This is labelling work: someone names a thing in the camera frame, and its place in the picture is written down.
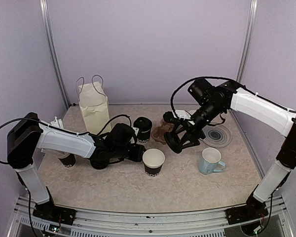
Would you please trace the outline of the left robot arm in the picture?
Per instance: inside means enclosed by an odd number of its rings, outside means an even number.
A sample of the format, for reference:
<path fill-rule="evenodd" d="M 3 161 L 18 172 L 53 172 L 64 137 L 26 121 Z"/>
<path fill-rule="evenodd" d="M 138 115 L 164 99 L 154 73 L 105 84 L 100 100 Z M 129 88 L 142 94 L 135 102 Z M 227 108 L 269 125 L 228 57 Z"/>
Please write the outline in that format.
<path fill-rule="evenodd" d="M 128 159 L 141 162 L 145 147 L 137 143 L 138 130 L 117 123 L 110 132 L 77 133 L 55 127 L 40 120 L 36 113 L 12 120 L 15 125 L 7 135 L 7 161 L 28 189 L 36 207 L 46 218 L 59 215 L 48 188 L 42 182 L 33 161 L 35 150 L 56 151 L 66 157 L 80 156 L 90 161 L 95 169 L 104 169 Z"/>

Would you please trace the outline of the stack of black lids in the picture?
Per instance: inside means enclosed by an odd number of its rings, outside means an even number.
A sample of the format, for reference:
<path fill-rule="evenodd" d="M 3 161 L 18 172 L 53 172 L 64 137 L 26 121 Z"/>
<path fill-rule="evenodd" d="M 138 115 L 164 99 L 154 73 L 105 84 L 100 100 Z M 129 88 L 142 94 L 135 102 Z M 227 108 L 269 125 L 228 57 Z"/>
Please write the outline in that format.
<path fill-rule="evenodd" d="M 105 160 L 90 159 L 90 164 L 94 169 L 101 170 L 105 169 L 109 165 L 109 162 Z"/>

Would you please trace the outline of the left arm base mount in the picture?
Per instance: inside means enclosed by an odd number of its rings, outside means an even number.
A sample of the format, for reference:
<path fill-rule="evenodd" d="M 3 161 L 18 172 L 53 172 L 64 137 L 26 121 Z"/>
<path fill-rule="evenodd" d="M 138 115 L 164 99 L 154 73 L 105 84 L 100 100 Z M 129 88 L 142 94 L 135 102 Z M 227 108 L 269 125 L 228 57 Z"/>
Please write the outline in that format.
<path fill-rule="evenodd" d="M 59 224 L 73 225 L 76 210 L 72 208 L 60 207 L 54 204 L 51 193 L 47 188 L 49 194 L 49 201 L 43 204 L 36 204 L 33 210 L 33 216 L 57 222 Z"/>

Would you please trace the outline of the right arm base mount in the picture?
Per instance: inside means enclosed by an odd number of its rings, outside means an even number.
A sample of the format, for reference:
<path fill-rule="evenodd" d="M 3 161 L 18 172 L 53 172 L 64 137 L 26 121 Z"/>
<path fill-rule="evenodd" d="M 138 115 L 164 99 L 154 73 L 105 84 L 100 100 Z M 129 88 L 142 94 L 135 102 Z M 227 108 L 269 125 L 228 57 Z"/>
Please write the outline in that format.
<path fill-rule="evenodd" d="M 254 192 L 249 195 L 244 205 L 228 208 L 225 211 L 229 225 L 254 220 L 269 214 L 265 202 L 258 201 L 253 194 Z"/>

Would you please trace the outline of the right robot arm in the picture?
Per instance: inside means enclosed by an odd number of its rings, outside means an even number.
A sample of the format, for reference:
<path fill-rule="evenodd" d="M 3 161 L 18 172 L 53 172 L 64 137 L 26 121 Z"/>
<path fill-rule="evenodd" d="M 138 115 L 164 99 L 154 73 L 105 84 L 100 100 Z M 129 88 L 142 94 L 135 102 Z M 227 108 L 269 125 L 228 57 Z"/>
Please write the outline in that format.
<path fill-rule="evenodd" d="M 183 149 L 198 146 L 205 138 L 203 128 L 211 121 L 233 110 L 251 116 L 269 125 L 285 137 L 285 141 L 262 181 L 248 197 L 242 214 L 247 219 L 258 215 L 266 200 L 282 186 L 290 172 L 296 167 L 296 111 L 283 107 L 248 90 L 244 85 L 229 78 L 224 83 L 213 86 L 210 76 L 189 79 L 189 93 L 199 104 L 193 114 L 175 110 L 163 115 L 167 123 L 173 124 L 170 132 L 164 133 L 169 148 L 179 154 Z"/>

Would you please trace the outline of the black plastic cup lid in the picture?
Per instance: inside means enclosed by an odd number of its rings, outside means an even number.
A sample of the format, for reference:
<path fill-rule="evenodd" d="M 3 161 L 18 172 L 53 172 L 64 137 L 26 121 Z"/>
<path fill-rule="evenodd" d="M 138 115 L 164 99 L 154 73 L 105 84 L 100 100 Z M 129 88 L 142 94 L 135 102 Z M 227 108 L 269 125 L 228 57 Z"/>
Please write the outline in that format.
<path fill-rule="evenodd" d="M 150 132 L 152 128 L 152 121 L 146 117 L 138 117 L 133 126 L 139 129 L 140 133 Z"/>

